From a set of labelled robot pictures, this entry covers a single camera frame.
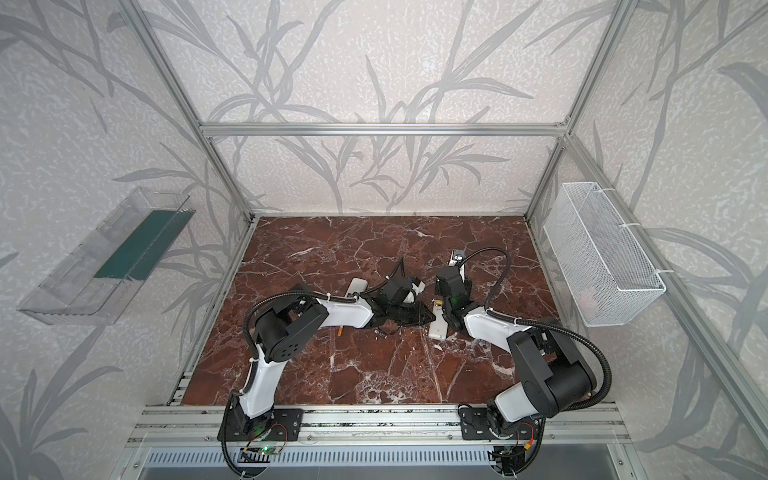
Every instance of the aluminum frame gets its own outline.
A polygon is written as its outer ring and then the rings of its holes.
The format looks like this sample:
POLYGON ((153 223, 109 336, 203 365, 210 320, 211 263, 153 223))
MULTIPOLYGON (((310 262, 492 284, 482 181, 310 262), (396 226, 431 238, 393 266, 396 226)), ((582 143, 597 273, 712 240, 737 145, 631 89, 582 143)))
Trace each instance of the aluminum frame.
POLYGON ((231 172, 227 169, 227 166, 221 160, 213 145, 200 131, 200 119, 192 106, 192 102, 189 96, 184 91, 184 87, 176 76, 173 70, 173 66, 170 64, 160 41, 157 40, 152 27, 149 25, 144 11, 139 6, 137 0, 115 0, 120 9, 120 13, 123 15, 125 24, 130 30, 133 31, 139 44, 144 49, 144 53, 149 57, 150 62, 154 66, 157 74, 165 84, 170 96, 176 102, 179 107, 181 116, 187 122, 192 135, 194 135, 197 143, 200 145, 200 149, 205 153, 214 171, 224 183, 225 188, 234 199, 237 206, 242 210, 243 215, 250 219, 253 216, 250 206, 237 187, 237 182, 234 180, 231 172))
MULTIPOLYGON (((589 151, 574 135, 564 136, 567 151, 588 180, 597 182, 626 223, 640 223, 611 181, 598 167, 589 151)), ((659 270, 673 270, 644 228, 635 226, 635 237, 652 264, 659 270)), ((742 416, 757 442, 768 455, 768 399, 746 372, 739 359, 717 332, 706 313, 675 273, 662 273, 667 285, 664 299, 691 343, 720 380, 733 407, 742 416)))
POLYGON ((205 342, 210 335, 210 331, 213 329, 214 324, 216 323, 216 318, 218 318, 221 308, 224 306, 224 300, 227 298, 227 293, 229 292, 230 286, 234 281, 238 268, 240 268, 240 262, 243 260, 243 257, 245 257, 245 252, 248 250, 250 239, 253 237, 253 233, 256 231, 258 223, 259 217, 253 218, 250 221, 248 228, 245 229, 243 234, 240 236, 237 249, 230 259, 230 263, 227 265, 227 270, 221 277, 219 285, 214 291, 214 297, 210 301, 210 304, 205 312, 203 322, 200 325, 200 328, 197 330, 194 339, 192 340, 190 351, 187 353, 184 361, 180 364, 179 370, 176 372, 176 378, 178 378, 179 381, 176 382, 173 389, 167 394, 167 397, 169 398, 167 405, 170 405, 173 402, 179 402, 180 397, 177 398, 179 391, 182 388, 186 388, 187 384, 189 384, 189 378, 192 376, 194 367, 200 360, 200 355, 203 353, 205 342))
MULTIPOLYGON (((589 104, 589 99, 594 92, 594 89, 598 86, 598 82, 605 73, 605 69, 608 66, 608 62, 616 51, 616 47, 621 40, 621 36, 624 34, 624 30, 629 25, 632 13, 637 7, 638 0, 618 0, 614 11, 611 14, 611 20, 608 22, 608 26, 605 29, 605 35, 600 42, 600 46, 594 53, 592 62, 587 69, 587 74, 584 76, 584 81, 581 82, 576 99, 574 100, 571 110, 565 117, 565 133, 570 134, 576 128, 581 115, 589 104)), ((544 188, 549 184, 549 180, 554 175, 560 166, 562 160, 562 151, 564 146, 562 144, 562 137, 558 138, 557 144, 554 146, 554 150, 549 157, 547 167, 541 174, 534 195, 531 198, 531 202, 528 204, 528 209, 525 211, 525 217, 530 219, 533 216, 539 201, 541 201, 541 195, 544 192, 544 188)))
POLYGON ((559 137, 565 124, 219 123, 202 124, 200 130, 207 137, 559 137))
MULTIPOLYGON (((338 447, 353 445, 509 445, 509 440, 462 439, 455 404, 329 405, 304 408, 299 440, 291 445, 338 447)), ((223 406, 147 407, 129 435, 111 478, 139 478, 153 447, 181 447, 193 451, 216 447, 223 406)), ((618 472, 632 478, 637 471, 625 452, 633 452, 629 433, 618 407, 601 403, 589 409, 562 412, 547 421, 544 444, 607 445, 618 472)), ((245 442, 228 442, 237 447, 245 442)), ((277 442, 261 442, 276 445, 277 442)))

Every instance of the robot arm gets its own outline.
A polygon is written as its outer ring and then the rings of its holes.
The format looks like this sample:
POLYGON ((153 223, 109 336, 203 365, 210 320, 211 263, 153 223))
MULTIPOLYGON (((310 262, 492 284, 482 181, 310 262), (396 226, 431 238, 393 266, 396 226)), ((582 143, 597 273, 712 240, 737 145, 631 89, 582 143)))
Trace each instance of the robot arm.
MULTIPOLYGON (((473 253, 473 256, 484 250, 473 253)), ((488 431, 496 438, 510 438, 521 424, 530 423, 540 425, 540 435, 544 428, 544 417, 551 418, 570 406, 585 408, 602 400, 611 387, 611 375, 607 360, 599 349, 570 330, 555 324, 546 327, 547 319, 541 322, 522 319, 508 321, 512 317, 473 302, 469 295, 472 283, 465 278, 465 258, 462 251, 455 250, 451 263, 437 272, 435 290, 443 298, 443 316, 456 330, 466 331, 476 339, 483 339, 510 352, 519 380, 490 399, 487 409, 473 409, 485 410, 484 420, 488 431), (593 390, 596 382, 594 373, 571 337, 585 344, 601 361, 604 370, 601 390, 596 396, 578 402, 577 405, 574 403, 593 390)), ((310 292, 306 285, 300 284, 290 292, 277 294, 257 304, 246 316, 243 332, 257 358, 250 360, 247 381, 240 394, 230 396, 232 403, 228 402, 225 408, 219 432, 225 460, 229 460, 226 447, 228 430, 225 431, 225 427, 233 428, 234 435, 243 435, 248 439, 259 438, 267 432, 275 422, 275 390, 285 365, 304 349, 319 328, 371 328, 380 326, 388 318, 393 318, 401 326, 419 326, 435 319, 429 309, 416 299, 424 290, 424 283, 418 279, 410 280, 404 274, 396 276, 393 273, 383 285, 366 291, 363 291, 367 287, 365 280, 355 279, 353 286, 355 282, 359 286, 356 289, 351 286, 347 297, 335 299, 330 294, 325 298, 324 295, 310 292), (250 317, 262 306, 266 310, 258 316, 255 323, 256 335, 251 336, 250 317)), ((478 419, 475 415, 481 413, 472 413, 473 420, 478 419)), ((461 413, 459 416, 462 422, 466 422, 461 413)), ((537 443, 535 451, 525 460, 526 465, 532 462, 540 444, 537 443)), ((505 461, 509 459, 508 455, 495 455, 505 461)), ((227 464, 233 472, 243 476, 234 464, 227 464)), ((511 471, 514 473, 521 470, 513 468, 511 471)))
POLYGON ((464 252, 454 250, 451 257, 451 263, 437 272, 435 284, 443 298, 443 316, 455 329, 510 352, 520 380, 488 401, 487 420, 496 435, 507 436, 527 416, 551 418, 595 388, 594 373, 571 338, 491 316, 470 299, 472 283, 460 263, 464 252), (547 362, 545 354, 554 358, 547 362))
POLYGON ((368 283, 354 279, 346 302, 328 298, 312 298, 305 284, 291 291, 295 296, 284 296, 268 304, 256 319, 256 358, 250 359, 245 386, 240 390, 238 402, 232 411, 237 431, 254 438, 270 426, 275 390, 289 360, 306 347, 315 332, 323 327, 351 326, 372 328, 393 318, 402 326, 423 325, 434 320, 434 315, 416 297, 425 284, 404 275, 391 275, 375 289, 366 290, 368 283))

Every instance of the gray leaf pattern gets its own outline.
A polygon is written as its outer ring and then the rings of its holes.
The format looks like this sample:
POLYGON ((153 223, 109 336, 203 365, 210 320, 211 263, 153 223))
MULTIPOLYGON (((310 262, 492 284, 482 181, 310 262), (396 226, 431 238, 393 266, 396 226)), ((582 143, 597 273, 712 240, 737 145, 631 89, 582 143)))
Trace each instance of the gray leaf pattern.
POLYGON ((82 343, 58 367, 36 403, 35 390, 38 377, 34 369, 29 373, 20 405, 21 415, 17 429, 13 427, 10 418, 0 406, 0 445, 2 445, 0 467, 3 467, 3 472, 14 472, 13 478, 18 480, 64 478, 56 462, 37 449, 48 443, 60 442, 73 435, 88 433, 88 430, 73 427, 50 434, 40 441, 38 441, 38 437, 48 420, 78 390, 104 375, 122 372, 116 366, 105 366, 70 382, 78 367, 87 359, 89 352, 104 332, 104 328, 98 326, 85 337, 82 343))
MULTIPOLYGON (((50 5, 41 8, 36 0, 28 0, 32 15, 24 18, 0 15, 0 31, 10 35, 0 39, 0 54, 5 55, 15 49, 33 51, 41 59, 41 63, 47 62, 63 72, 68 79, 79 83, 88 96, 91 115, 95 116, 98 128, 104 132, 105 136, 113 132, 109 128, 110 118, 102 114, 101 106, 104 102, 109 103, 116 91, 119 91, 148 107, 150 112, 167 122, 183 139, 182 143, 187 142, 187 145, 191 145, 192 148, 199 148, 194 137, 174 117, 175 113, 169 113, 160 106, 161 103, 165 103, 165 100, 156 101, 146 91, 136 86, 132 80, 124 78, 124 71, 112 70, 115 68, 114 62, 105 61, 102 54, 103 37, 99 36, 100 32, 89 10, 89 6, 92 5, 89 5, 86 0, 80 0, 77 6, 66 0, 51 0, 51 3, 54 6, 53 9, 50 5), (51 12, 56 12, 56 16, 51 15, 51 12), (85 47, 81 44, 74 46, 70 40, 66 39, 68 37, 62 33, 62 29, 51 27, 54 22, 57 24, 63 22, 62 19, 66 21, 64 25, 71 27, 69 32, 64 33, 71 33, 75 29, 86 33, 83 36, 85 47)), ((204 33, 200 32, 200 26, 195 24, 193 18, 186 15, 183 7, 176 10, 176 13, 179 19, 185 21, 184 25, 187 28, 197 33, 196 38, 205 39, 204 33)), ((106 32, 110 33, 123 26, 125 23, 122 17, 114 13, 108 16, 104 27, 106 32)), ((243 232, 244 223, 237 206, 214 181, 207 163, 201 162, 204 167, 198 171, 191 168, 188 161, 166 144, 160 143, 157 149, 161 153, 166 152, 178 165, 178 169, 145 168, 122 174, 114 181, 140 182, 141 184, 141 182, 162 178, 188 180, 186 193, 195 190, 194 194, 202 199, 210 217, 207 221, 219 236, 216 242, 199 243, 195 238, 195 230, 188 225, 186 233, 190 247, 169 250, 161 267, 177 271, 189 279, 187 290, 176 300, 169 301, 170 306, 167 309, 167 311, 177 309, 176 324, 173 327, 175 336, 179 338, 179 357, 181 357, 190 339, 197 332, 200 318, 210 304, 214 290, 219 285, 226 265, 233 256, 235 246, 243 232), (220 213, 220 208, 216 206, 218 204, 225 206, 223 215, 220 213)), ((264 210, 271 208, 261 203, 262 194, 256 195, 250 192, 249 194, 257 206, 264 210)), ((18 255, 19 253, 15 251, 1 252, 0 268, 9 265, 18 255)), ((18 480, 63 478, 55 457, 50 456, 45 450, 56 443, 71 442, 87 435, 88 430, 80 426, 64 424, 62 426, 65 428, 59 427, 58 431, 50 432, 51 424, 55 423, 55 427, 58 427, 63 422, 67 422, 66 417, 62 418, 62 415, 59 415, 62 406, 68 406, 78 399, 86 386, 92 383, 98 384, 98 380, 102 377, 111 377, 123 371, 117 366, 100 366, 79 378, 76 376, 103 332, 104 327, 93 329, 55 370, 47 383, 41 383, 35 369, 31 369, 21 401, 16 405, 18 407, 16 425, 14 425, 16 419, 11 414, 16 409, 11 409, 7 405, 0 406, 0 472, 3 472, 3 475, 9 473, 18 480)))
MULTIPOLYGON (((655 161, 660 156, 659 152, 664 145, 681 141, 679 138, 669 137, 667 130, 671 122, 679 122, 680 118, 686 117, 682 106, 684 104, 680 103, 676 95, 685 95, 685 92, 681 91, 680 82, 687 75, 707 67, 709 68, 707 74, 712 77, 717 75, 728 77, 741 87, 743 93, 749 96, 756 109, 768 121, 766 75, 749 62, 731 60, 726 65, 717 65, 713 61, 715 54, 730 45, 734 39, 744 35, 745 32, 754 33, 761 28, 758 22, 764 24, 765 19, 768 18, 766 15, 768 3, 761 2, 761 4, 747 8, 746 11, 742 6, 740 14, 733 16, 739 19, 738 22, 729 19, 731 2, 728 0, 711 2, 709 5, 706 0, 695 2, 692 4, 693 8, 682 0, 671 0, 669 8, 661 4, 653 8, 646 8, 649 5, 643 6, 643 2, 638 4, 638 8, 660 15, 663 21, 659 24, 659 31, 656 34, 658 38, 654 40, 657 47, 650 75, 638 83, 632 82, 632 86, 629 87, 631 90, 625 94, 625 99, 617 107, 632 108, 632 111, 637 111, 638 108, 654 108, 654 111, 659 107, 660 109, 658 119, 654 119, 654 123, 650 126, 655 129, 649 142, 650 152, 646 157, 639 159, 640 167, 643 169, 639 183, 636 182, 633 185, 634 191, 631 188, 627 195, 631 209, 634 210, 639 206, 647 209, 649 205, 654 204, 654 200, 644 198, 643 194, 649 182, 658 181, 657 178, 653 178, 655 161), (694 19, 702 16, 703 12, 707 12, 710 16, 705 21, 707 28, 710 29, 707 34, 713 40, 708 45, 702 45, 700 40, 694 45, 692 39, 697 37, 690 33, 690 26, 694 25, 694 19), (650 94, 645 99, 637 97, 641 85, 644 86, 643 90, 650 94)), ((729 53, 732 56, 738 54, 739 51, 735 54, 731 51, 729 53)), ((622 72, 622 74, 631 75, 632 72, 622 72)), ((601 167, 610 162, 613 162, 614 167, 618 166, 613 186, 619 188, 622 171, 627 166, 627 161, 623 158, 611 159, 611 150, 616 147, 617 135, 614 134, 614 138, 610 141, 601 139, 596 123, 592 123, 589 127, 582 125, 579 131, 584 137, 592 137, 594 145, 592 151, 596 163, 601 167)), ((667 164, 664 174, 670 173, 669 168, 667 164)), ((626 188, 619 188, 619 190, 625 191, 626 188)), ((672 265, 676 274, 681 277, 695 297, 706 301, 707 305, 716 305, 713 308, 723 312, 730 327, 730 333, 725 340, 737 356, 744 350, 745 342, 750 338, 750 330, 754 333, 753 328, 756 327, 768 334, 766 324, 768 309, 760 306, 760 301, 765 297, 766 288, 768 288, 768 267, 756 265, 754 261, 740 257, 729 248, 700 233, 676 227, 646 227, 645 230, 657 243, 671 245, 673 247, 671 251, 693 251, 697 259, 705 259, 703 264, 709 269, 722 272, 704 275, 694 273, 698 265, 672 265)), ((723 472, 723 475, 727 473, 734 478, 768 478, 768 469, 765 468, 764 463, 755 463, 753 458, 745 458, 736 453, 738 441, 742 437, 750 436, 746 429, 740 428, 743 425, 742 419, 733 421, 721 443, 716 441, 719 447, 699 446, 700 438, 706 435, 704 432, 711 432, 714 417, 720 411, 717 407, 718 402, 722 402, 724 394, 717 378, 707 370, 695 348, 688 346, 680 371, 677 372, 677 378, 671 380, 675 382, 676 389, 669 408, 668 421, 650 438, 636 440, 635 445, 638 451, 650 453, 659 452, 662 449, 679 449, 712 465, 713 468, 723 472)))
MULTIPOLYGON (((293 19, 285 21, 281 18, 283 5, 280 0, 270 0, 269 8, 266 10, 266 18, 260 28, 246 25, 242 19, 233 18, 232 15, 225 15, 223 25, 217 25, 216 28, 217 30, 231 29, 239 41, 242 52, 252 60, 250 66, 235 65, 223 53, 223 48, 213 40, 210 33, 213 28, 207 26, 207 23, 216 20, 202 18, 186 2, 182 5, 182 2, 163 0, 161 4, 164 12, 160 12, 160 10, 157 10, 160 13, 146 12, 151 24, 165 35, 173 35, 189 45, 199 48, 203 55, 213 55, 219 58, 226 65, 226 68, 237 76, 247 91, 246 93, 235 94, 215 105, 208 115, 208 121, 224 121, 228 115, 235 111, 243 111, 244 108, 249 112, 244 119, 246 122, 285 122, 287 121, 286 115, 289 113, 304 114, 314 121, 339 121, 321 108, 292 103, 291 98, 298 70, 313 52, 319 39, 323 35, 331 35, 325 31, 325 26, 331 18, 335 18, 339 12, 343 12, 345 3, 342 0, 334 0, 325 4, 314 18, 313 27, 306 34, 303 39, 303 46, 294 58, 287 58, 284 54, 283 40, 289 31, 292 32, 291 35, 298 35, 293 32, 301 22, 293 19)), ((381 85, 379 72, 377 72, 379 68, 377 59, 371 54, 364 55, 365 71, 370 80, 372 93, 376 98, 378 117, 368 119, 358 115, 358 121, 388 123, 402 119, 408 123, 426 118, 427 121, 435 122, 439 118, 441 105, 445 103, 445 96, 450 92, 472 93, 481 91, 518 98, 521 101, 534 98, 531 92, 523 91, 514 85, 505 84, 498 79, 485 76, 473 77, 472 73, 480 64, 487 61, 495 51, 503 48, 508 39, 537 11, 540 2, 528 6, 500 28, 490 32, 484 41, 472 46, 464 58, 458 58, 460 49, 464 47, 462 41, 465 37, 465 26, 474 4, 474 0, 469 0, 463 5, 451 49, 443 65, 442 76, 416 88, 415 94, 410 99, 388 99, 385 89, 381 85)), ((582 20, 571 35, 560 40, 560 45, 556 50, 562 48, 569 44, 578 32, 594 24, 597 20, 607 17, 612 12, 613 4, 614 0, 607 0, 580 12, 571 13, 565 19, 555 23, 553 27, 545 29, 531 43, 541 41, 560 28, 571 25, 577 20, 582 20)), ((648 2, 648 5, 648 8, 657 8, 658 6, 656 2, 648 2)), ((113 23, 115 28, 119 26, 118 19, 115 19, 113 23)), ((476 115, 471 116, 467 121, 480 121, 490 108, 490 106, 479 107, 476 115)), ((244 174, 239 168, 242 163, 243 149, 249 143, 249 139, 247 137, 233 137, 218 141, 233 142, 234 149, 228 154, 229 165, 232 167, 239 185, 250 184, 252 180, 243 177, 244 174)), ((350 188, 373 189, 386 202, 383 210, 391 212, 404 200, 412 197, 413 194, 422 193, 431 188, 438 174, 441 174, 448 182, 452 170, 462 170, 468 176, 482 182, 482 169, 475 166, 476 164, 489 161, 504 163, 510 160, 501 157, 491 159, 489 156, 483 157, 480 153, 473 154, 472 152, 467 152, 462 158, 454 158, 452 155, 456 152, 453 152, 449 146, 455 147, 461 138, 443 140, 433 137, 370 137, 369 153, 361 153, 359 156, 349 153, 355 147, 354 143, 358 141, 354 137, 344 138, 341 144, 336 144, 335 149, 329 148, 328 145, 318 147, 308 139, 301 137, 280 137, 275 138, 274 141, 286 152, 290 152, 299 164, 308 167, 314 175, 320 178, 321 184, 327 187, 336 211, 339 213, 344 210, 354 211, 351 208, 352 205, 346 205, 348 203, 346 198, 354 195, 354 190, 342 189, 342 182, 350 188), (356 174, 355 177, 348 174, 347 180, 344 174, 348 171, 348 162, 352 159, 363 162, 365 172, 362 176, 356 174), (397 175, 393 174, 391 165, 395 162, 400 165, 404 161, 408 163, 407 170, 401 169, 397 175)), ((257 210, 260 207, 254 204, 253 208, 257 210)))

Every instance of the red marble surface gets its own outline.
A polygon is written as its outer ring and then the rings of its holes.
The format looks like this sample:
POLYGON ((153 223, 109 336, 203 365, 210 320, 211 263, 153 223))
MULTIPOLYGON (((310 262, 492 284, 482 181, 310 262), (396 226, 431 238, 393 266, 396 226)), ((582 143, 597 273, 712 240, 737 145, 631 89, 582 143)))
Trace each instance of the red marble surface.
MULTIPOLYGON (((431 307, 435 271, 451 250, 490 246, 505 247, 514 265, 494 308, 529 319, 556 316, 521 217, 262 218, 183 404, 223 405, 231 389, 242 387, 249 353, 240 323, 262 298, 301 280, 343 295, 353 277, 377 284, 403 256, 406 273, 427 283, 422 298, 431 307)), ((473 298, 484 301, 503 265, 492 253, 467 264, 473 298)), ((426 328, 396 330, 391 321, 383 329, 393 334, 320 330, 286 366, 275 403, 485 402, 515 381, 510 355, 481 340, 449 332, 438 342, 426 328)))

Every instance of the white wire mesh basket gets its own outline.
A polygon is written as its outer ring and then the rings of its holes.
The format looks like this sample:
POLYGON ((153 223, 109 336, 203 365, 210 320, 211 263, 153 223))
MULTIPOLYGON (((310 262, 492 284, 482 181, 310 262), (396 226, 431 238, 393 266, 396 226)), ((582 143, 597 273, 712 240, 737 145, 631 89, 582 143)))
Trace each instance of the white wire mesh basket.
POLYGON ((586 326, 624 325, 667 289, 595 182, 562 184, 544 231, 586 326))

